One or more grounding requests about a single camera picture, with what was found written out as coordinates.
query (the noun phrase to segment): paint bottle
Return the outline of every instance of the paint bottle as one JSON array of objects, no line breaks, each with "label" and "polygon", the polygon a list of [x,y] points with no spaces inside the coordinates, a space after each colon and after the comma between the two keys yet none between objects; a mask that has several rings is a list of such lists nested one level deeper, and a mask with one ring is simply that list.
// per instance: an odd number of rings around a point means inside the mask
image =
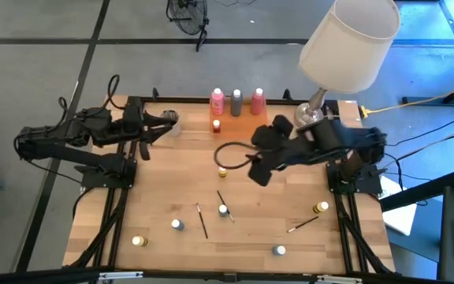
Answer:
[{"label": "paint bottle", "polygon": [[257,88],[251,95],[251,114],[261,114],[265,104],[266,97],[264,96],[264,91],[261,88]]},{"label": "paint bottle", "polygon": [[275,256],[283,256],[287,251],[283,245],[275,245],[272,250]]},{"label": "paint bottle", "polygon": [[213,133],[220,133],[220,121],[218,119],[213,120]]},{"label": "paint bottle", "polygon": [[324,212],[327,209],[329,209],[329,204],[325,201],[322,201],[318,202],[318,204],[313,207],[313,212],[318,214]]},{"label": "paint bottle", "polygon": [[241,91],[236,89],[230,97],[230,114],[238,117],[241,115],[241,107],[243,106],[243,95]]},{"label": "paint bottle", "polygon": [[214,115],[221,115],[224,113],[224,93],[220,88],[215,88],[211,93],[211,111]]},{"label": "paint bottle", "polygon": [[185,228],[185,224],[183,224],[183,222],[181,220],[178,220],[178,219],[174,219],[171,222],[171,226],[175,230],[183,230]]},{"label": "paint bottle", "polygon": [[221,216],[221,217],[225,217],[229,214],[229,211],[227,210],[227,206],[225,205],[220,205],[218,206],[218,214]]},{"label": "paint bottle", "polygon": [[220,176],[220,178],[225,178],[227,176],[227,170],[219,166],[218,175]]},{"label": "paint bottle", "polygon": [[145,246],[148,244],[148,239],[141,236],[135,236],[132,238],[132,244],[135,246]]}]

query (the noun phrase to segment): pink bottle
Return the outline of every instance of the pink bottle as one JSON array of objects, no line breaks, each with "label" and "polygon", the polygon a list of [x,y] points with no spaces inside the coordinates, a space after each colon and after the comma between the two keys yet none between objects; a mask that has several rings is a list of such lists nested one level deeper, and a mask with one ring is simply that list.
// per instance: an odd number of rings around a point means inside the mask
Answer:
[{"label": "pink bottle", "polygon": [[261,88],[257,88],[251,96],[251,114],[261,114],[265,103],[266,97],[264,96],[264,91]]},{"label": "pink bottle", "polygon": [[224,113],[224,93],[220,88],[215,88],[211,93],[211,110],[214,115],[221,115]]}]

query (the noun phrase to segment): metal lamp base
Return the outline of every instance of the metal lamp base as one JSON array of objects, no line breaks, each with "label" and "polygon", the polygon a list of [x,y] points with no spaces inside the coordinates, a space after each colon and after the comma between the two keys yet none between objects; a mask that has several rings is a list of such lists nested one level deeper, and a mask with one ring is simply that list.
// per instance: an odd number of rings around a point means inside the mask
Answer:
[{"label": "metal lamp base", "polygon": [[309,103],[301,103],[296,109],[296,126],[303,127],[321,121],[323,119],[322,110],[309,110]]}]

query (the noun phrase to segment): white screw cap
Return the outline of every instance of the white screw cap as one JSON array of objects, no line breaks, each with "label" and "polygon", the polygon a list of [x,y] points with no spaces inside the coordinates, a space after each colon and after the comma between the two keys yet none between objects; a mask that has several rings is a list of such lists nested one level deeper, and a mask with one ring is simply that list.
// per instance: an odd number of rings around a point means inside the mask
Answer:
[{"label": "white screw cap", "polygon": [[180,226],[180,220],[174,219],[174,220],[171,222],[171,226],[172,226],[173,228],[179,227],[179,226]]},{"label": "white screw cap", "polygon": [[219,210],[221,213],[226,213],[226,212],[227,212],[227,206],[225,206],[225,205],[220,205],[220,206],[218,206],[218,210]]},{"label": "white screw cap", "polygon": [[277,251],[277,253],[284,255],[287,250],[283,245],[278,245],[276,247],[276,251]]}]

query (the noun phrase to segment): white cap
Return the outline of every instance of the white cap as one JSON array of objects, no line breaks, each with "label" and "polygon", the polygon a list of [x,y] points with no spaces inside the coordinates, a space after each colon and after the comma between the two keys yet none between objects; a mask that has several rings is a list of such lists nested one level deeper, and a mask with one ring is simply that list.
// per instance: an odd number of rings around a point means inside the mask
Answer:
[{"label": "white cap", "polygon": [[321,207],[323,210],[327,210],[327,209],[329,209],[329,204],[326,203],[325,201],[323,201],[323,202],[320,202],[320,207]]},{"label": "white cap", "polygon": [[226,213],[227,212],[227,206],[225,206],[224,204],[218,206],[218,210],[221,212],[221,213]]},{"label": "white cap", "polygon": [[171,222],[171,226],[172,226],[173,228],[179,227],[179,226],[180,226],[180,220],[174,219],[174,220]]},{"label": "white cap", "polygon": [[132,244],[133,245],[142,245],[143,242],[144,242],[144,239],[141,236],[135,236],[135,237],[132,238]]},{"label": "white cap", "polygon": [[287,250],[283,245],[278,245],[276,247],[276,251],[277,251],[277,253],[284,255]]}]

